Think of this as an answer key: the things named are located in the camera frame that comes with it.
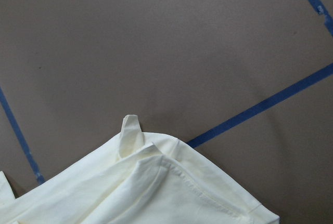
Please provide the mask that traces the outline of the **cream long-sleeve printed shirt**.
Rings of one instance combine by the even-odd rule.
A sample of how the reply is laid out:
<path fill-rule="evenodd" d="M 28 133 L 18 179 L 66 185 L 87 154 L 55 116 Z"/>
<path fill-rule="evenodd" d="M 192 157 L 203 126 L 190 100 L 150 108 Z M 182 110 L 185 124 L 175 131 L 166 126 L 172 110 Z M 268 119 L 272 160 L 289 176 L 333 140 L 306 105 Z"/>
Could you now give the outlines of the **cream long-sleeve printed shirt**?
<path fill-rule="evenodd" d="M 1 175 L 1 223 L 279 223 L 206 157 L 147 133 L 136 115 L 119 134 L 16 198 Z"/>

